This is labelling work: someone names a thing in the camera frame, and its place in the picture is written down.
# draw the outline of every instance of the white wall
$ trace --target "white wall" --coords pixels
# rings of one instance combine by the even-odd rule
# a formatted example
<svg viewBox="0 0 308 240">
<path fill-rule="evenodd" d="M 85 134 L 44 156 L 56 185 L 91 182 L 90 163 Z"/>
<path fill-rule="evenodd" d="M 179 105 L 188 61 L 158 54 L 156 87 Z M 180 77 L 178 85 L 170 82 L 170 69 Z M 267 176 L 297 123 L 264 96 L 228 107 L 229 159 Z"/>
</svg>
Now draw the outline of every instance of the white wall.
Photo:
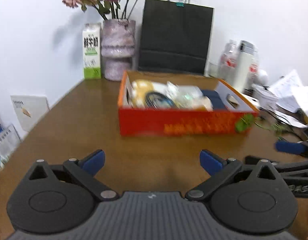
<svg viewBox="0 0 308 240">
<path fill-rule="evenodd" d="M 260 67 L 274 82 L 296 68 L 308 84 L 308 0 L 192 0 L 215 8 L 210 61 L 217 62 L 229 39 L 259 49 Z M 144 0 L 131 19 L 140 25 Z M 55 104 L 82 78 L 81 31 L 100 21 L 61 0 L 0 0 L 0 114 L 21 129 L 11 94 L 46 95 Z"/>
</svg>

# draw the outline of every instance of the gray ribbed panel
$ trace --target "gray ribbed panel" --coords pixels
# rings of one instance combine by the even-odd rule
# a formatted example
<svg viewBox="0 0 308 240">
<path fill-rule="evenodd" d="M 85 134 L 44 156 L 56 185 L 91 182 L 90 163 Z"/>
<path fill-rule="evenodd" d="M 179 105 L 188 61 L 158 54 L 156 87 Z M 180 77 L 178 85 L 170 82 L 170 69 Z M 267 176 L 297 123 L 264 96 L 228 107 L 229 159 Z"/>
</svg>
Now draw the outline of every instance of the gray ribbed panel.
<svg viewBox="0 0 308 240">
<path fill-rule="evenodd" d="M 126 192 L 100 203 L 89 220 L 65 233 L 35 236 L 20 231 L 9 240 L 295 240 L 287 232 L 247 236 L 218 224 L 204 204 L 178 192 Z"/>
</svg>

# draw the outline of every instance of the black paper bag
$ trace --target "black paper bag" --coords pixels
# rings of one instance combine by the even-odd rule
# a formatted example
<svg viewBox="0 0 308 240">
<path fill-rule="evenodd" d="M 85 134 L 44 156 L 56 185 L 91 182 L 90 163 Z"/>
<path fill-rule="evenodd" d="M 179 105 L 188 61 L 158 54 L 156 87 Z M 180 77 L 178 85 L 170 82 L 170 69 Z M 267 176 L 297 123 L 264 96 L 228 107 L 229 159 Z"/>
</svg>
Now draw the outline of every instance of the black paper bag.
<svg viewBox="0 0 308 240">
<path fill-rule="evenodd" d="M 146 0 L 139 70 L 204 74 L 213 8 Z"/>
</svg>

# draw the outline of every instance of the green bottom of milk carton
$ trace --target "green bottom of milk carton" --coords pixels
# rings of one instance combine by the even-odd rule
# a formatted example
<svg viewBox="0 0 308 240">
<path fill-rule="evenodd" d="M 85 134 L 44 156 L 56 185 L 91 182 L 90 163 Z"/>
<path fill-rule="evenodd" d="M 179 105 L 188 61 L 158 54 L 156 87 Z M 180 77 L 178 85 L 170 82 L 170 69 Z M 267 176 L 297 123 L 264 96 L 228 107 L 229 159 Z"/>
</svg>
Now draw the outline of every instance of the green bottom of milk carton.
<svg viewBox="0 0 308 240">
<path fill-rule="evenodd" d="M 101 68 L 100 67 L 86 67 L 84 68 L 84 78 L 101 78 Z"/>
</svg>

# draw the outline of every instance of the vase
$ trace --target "vase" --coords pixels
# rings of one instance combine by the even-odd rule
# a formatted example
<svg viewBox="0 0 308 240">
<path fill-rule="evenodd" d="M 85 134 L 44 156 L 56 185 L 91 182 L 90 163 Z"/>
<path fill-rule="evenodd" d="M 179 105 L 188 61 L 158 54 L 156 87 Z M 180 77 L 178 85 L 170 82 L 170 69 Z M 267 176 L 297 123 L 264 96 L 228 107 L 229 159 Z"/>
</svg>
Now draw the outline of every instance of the vase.
<svg viewBox="0 0 308 240">
<path fill-rule="evenodd" d="M 102 58 L 104 77 L 120 81 L 123 73 L 132 68 L 135 54 L 135 21 L 105 20 L 102 30 Z"/>
</svg>

